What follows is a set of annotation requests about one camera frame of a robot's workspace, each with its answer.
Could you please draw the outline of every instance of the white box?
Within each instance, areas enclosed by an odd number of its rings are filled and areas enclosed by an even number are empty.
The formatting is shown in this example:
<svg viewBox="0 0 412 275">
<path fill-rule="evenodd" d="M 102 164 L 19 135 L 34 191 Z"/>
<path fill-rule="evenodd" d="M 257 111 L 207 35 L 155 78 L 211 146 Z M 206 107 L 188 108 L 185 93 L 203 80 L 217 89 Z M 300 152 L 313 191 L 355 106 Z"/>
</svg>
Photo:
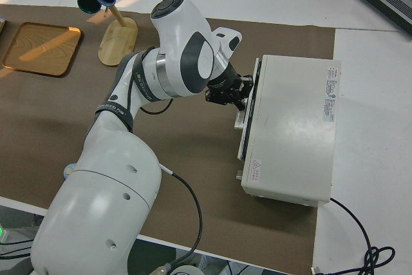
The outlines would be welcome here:
<svg viewBox="0 0 412 275">
<path fill-rule="evenodd" d="M 263 56 L 255 102 L 246 111 L 253 109 L 248 136 L 247 126 L 242 134 L 246 193 L 310 206 L 329 202 L 340 68 L 339 61 Z"/>
</svg>

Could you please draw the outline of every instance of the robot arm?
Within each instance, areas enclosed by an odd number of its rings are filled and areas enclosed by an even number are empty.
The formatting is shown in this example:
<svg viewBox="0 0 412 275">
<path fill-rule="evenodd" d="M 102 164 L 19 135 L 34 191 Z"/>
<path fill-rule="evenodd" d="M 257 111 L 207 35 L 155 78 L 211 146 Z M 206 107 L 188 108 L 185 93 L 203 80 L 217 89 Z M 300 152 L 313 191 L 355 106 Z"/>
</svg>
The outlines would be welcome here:
<svg viewBox="0 0 412 275">
<path fill-rule="evenodd" d="M 235 94 L 231 100 L 241 97 L 236 94 L 243 91 L 237 88 L 239 76 L 229 63 L 241 40 L 239 32 L 211 32 L 189 0 L 163 0 L 151 19 L 160 47 L 129 54 L 119 64 L 75 169 L 37 233 L 33 274 L 126 275 L 129 251 L 161 178 L 155 154 L 132 134 L 138 109 L 195 95 L 206 86 L 221 96 Z"/>
</svg>

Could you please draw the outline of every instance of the white table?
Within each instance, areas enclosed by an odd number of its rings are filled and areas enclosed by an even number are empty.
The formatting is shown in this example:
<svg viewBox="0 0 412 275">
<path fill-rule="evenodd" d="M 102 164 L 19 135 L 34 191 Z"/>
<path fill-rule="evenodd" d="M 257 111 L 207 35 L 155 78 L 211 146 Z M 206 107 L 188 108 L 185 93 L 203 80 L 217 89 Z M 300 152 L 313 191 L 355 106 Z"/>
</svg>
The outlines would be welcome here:
<svg viewBox="0 0 412 275">
<path fill-rule="evenodd" d="M 149 13 L 161 0 L 120 0 L 121 10 Z M 395 260 L 381 274 L 411 274 L 411 38 L 361 0 L 193 0 L 207 17 L 337 28 L 342 61 L 332 196 L 361 220 Z M 76 0 L 0 0 L 15 5 L 77 6 Z M 0 197 L 0 204 L 46 210 Z M 314 265 L 323 272 L 360 266 L 366 243 L 339 207 L 319 208 Z"/>
</svg>

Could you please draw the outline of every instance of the sticker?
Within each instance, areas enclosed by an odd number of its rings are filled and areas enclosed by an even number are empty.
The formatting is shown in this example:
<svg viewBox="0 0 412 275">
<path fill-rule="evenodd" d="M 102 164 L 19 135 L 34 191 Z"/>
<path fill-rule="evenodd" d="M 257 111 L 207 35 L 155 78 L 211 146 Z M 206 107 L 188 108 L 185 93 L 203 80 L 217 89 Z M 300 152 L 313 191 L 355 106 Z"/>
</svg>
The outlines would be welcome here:
<svg viewBox="0 0 412 275">
<path fill-rule="evenodd" d="M 260 159 L 252 159 L 250 163 L 250 181 L 259 182 L 259 177 L 261 174 L 262 161 Z"/>
<path fill-rule="evenodd" d="M 339 70 L 329 67 L 326 71 L 326 90 L 324 100 L 323 120 L 327 122 L 335 121 L 336 98 L 338 94 L 338 74 Z"/>
</svg>

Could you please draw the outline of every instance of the wooden base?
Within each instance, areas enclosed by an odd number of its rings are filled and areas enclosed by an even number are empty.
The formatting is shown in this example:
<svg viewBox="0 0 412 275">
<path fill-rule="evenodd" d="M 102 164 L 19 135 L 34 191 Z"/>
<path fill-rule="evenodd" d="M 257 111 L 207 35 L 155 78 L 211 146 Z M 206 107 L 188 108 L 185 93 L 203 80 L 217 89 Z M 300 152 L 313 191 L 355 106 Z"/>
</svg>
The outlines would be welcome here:
<svg viewBox="0 0 412 275">
<path fill-rule="evenodd" d="M 137 24 L 128 17 L 124 17 L 123 20 L 125 27 L 118 21 L 113 21 L 109 25 L 98 48 L 98 58 L 106 66 L 117 66 L 135 47 Z"/>
</svg>

